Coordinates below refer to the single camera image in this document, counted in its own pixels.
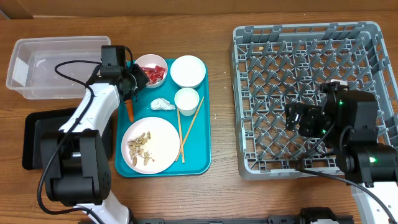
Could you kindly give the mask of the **white cup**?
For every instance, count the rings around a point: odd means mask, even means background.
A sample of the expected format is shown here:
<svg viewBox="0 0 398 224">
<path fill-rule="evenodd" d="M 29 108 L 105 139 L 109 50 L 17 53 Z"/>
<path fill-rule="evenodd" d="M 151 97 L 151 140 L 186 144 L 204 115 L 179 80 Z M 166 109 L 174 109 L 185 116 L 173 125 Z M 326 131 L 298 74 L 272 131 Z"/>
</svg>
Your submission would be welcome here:
<svg viewBox="0 0 398 224">
<path fill-rule="evenodd" d="M 181 88 L 175 94 L 174 103 L 182 115 L 191 116 L 197 110 L 199 99 L 198 92 L 193 88 Z"/>
</svg>

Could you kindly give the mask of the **white tissue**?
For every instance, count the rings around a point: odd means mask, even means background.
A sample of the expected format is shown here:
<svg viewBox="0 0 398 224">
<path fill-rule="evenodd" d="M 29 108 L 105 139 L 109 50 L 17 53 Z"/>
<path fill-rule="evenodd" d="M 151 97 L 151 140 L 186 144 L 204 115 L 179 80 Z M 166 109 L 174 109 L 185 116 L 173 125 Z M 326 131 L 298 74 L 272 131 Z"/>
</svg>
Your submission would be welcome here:
<svg viewBox="0 0 398 224">
<path fill-rule="evenodd" d="M 171 104 L 165 98 L 156 98 L 150 103 L 150 107 L 152 110 L 162 110 L 162 111 L 171 111 L 175 110 L 175 105 Z"/>
</svg>

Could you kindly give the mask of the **red snack wrapper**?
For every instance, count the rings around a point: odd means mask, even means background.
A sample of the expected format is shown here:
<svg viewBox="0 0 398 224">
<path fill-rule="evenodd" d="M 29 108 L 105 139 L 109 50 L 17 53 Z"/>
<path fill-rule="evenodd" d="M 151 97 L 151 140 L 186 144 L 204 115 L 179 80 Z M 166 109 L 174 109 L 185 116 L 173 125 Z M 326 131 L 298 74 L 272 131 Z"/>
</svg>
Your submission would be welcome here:
<svg viewBox="0 0 398 224">
<path fill-rule="evenodd" d="M 150 85 L 156 84 L 164 79 L 164 73 L 165 73 L 164 67 L 156 65 L 154 68 L 142 67 L 142 69 L 146 73 Z"/>
</svg>

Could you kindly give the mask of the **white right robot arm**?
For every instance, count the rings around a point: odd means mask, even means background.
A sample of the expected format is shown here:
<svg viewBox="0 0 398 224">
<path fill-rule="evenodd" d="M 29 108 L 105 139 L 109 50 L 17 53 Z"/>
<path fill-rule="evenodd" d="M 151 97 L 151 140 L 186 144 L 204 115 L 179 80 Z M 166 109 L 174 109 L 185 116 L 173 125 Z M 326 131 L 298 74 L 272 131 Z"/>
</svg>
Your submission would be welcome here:
<svg viewBox="0 0 398 224">
<path fill-rule="evenodd" d="M 362 223 L 397 223 L 397 149 L 378 142 L 377 111 L 372 93 L 330 90 L 322 106 L 287 104 L 285 127 L 324 142 L 344 176 L 306 169 L 316 146 L 300 156 L 297 171 L 349 185 Z"/>
</svg>

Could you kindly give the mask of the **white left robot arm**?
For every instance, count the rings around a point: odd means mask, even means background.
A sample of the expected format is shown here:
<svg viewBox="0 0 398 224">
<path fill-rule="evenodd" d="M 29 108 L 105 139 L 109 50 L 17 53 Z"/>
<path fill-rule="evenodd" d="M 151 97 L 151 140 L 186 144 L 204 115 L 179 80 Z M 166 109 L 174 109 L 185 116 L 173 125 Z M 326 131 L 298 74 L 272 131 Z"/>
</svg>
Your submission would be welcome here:
<svg viewBox="0 0 398 224">
<path fill-rule="evenodd" d="M 82 211 L 94 223 L 134 223 L 129 208 L 111 191 L 111 171 L 102 135 L 122 100 L 130 100 L 149 79 L 127 61 L 131 50 L 104 45 L 101 60 L 85 82 L 85 95 L 71 118 L 58 131 L 40 140 L 43 173 L 37 187 L 37 203 L 50 215 Z"/>
</svg>

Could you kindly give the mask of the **orange carrot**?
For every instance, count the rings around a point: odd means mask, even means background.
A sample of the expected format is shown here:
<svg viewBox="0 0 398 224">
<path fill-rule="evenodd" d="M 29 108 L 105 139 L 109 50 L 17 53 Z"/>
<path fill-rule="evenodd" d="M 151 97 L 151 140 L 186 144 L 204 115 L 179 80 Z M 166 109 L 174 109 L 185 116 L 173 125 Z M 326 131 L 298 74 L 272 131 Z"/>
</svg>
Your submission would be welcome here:
<svg viewBox="0 0 398 224">
<path fill-rule="evenodd" d="M 130 122 L 133 123 L 134 122 L 134 109 L 133 109 L 132 100 L 125 100 L 124 104 L 126 107 L 128 118 L 129 118 Z"/>
</svg>

